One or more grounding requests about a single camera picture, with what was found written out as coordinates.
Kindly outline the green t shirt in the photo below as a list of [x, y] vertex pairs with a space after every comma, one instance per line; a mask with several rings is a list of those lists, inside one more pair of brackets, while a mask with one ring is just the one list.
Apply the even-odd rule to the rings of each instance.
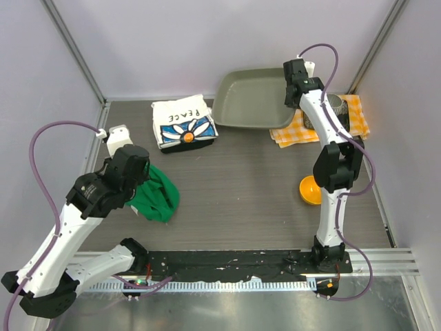
[[157, 167], [151, 165], [149, 175], [150, 179], [138, 186], [134, 198], [126, 205], [148, 221], [168, 223], [178, 209], [180, 193]]

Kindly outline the grey plastic tray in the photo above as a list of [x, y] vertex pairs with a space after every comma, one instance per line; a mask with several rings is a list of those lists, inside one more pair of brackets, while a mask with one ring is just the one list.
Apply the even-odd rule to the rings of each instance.
[[285, 105], [282, 68], [238, 70], [221, 81], [212, 106], [217, 125], [250, 129], [287, 127], [295, 111]]

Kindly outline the orange bowl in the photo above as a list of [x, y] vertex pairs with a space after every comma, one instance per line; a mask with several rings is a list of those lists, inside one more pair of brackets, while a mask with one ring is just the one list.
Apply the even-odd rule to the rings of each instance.
[[320, 205], [322, 202], [321, 189], [313, 175], [302, 179], [299, 184], [299, 192], [302, 200], [309, 205]]

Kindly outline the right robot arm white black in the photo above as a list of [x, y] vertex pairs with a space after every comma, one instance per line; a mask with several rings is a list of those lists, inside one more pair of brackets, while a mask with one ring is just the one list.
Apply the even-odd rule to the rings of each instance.
[[285, 105], [300, 109], [308, 116], [322, 148], [313, 166], [322, 202], [311, 264], [319, 272], [335, 272], [338, 264], [345, 260], [342, 239], [345, 207], [360, 173], [362, 152], [352, 144], [351, 135], [332, 111], [322, 81], [309, 76], [304, 59], [285, 62], [283, 72]]

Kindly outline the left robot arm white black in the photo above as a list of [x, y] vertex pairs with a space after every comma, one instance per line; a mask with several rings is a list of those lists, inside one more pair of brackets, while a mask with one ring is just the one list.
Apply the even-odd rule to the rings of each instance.
[[29, 316], [54, 319], [92, 285], [120, 272], [141, 274], [147, 250], [133, 238], [115, 248], [71, 267], [77, 250], [113, 210], [134, 198], [138, 185], [149, 179], [150, 158], [146, 149], [125, 145], [117, 148], [97, 172], [80, 176], [66, 196], [60, 225], [46, 237], [37, 253], [20, 270], [3, 275], [1, 282], [21, 297]]

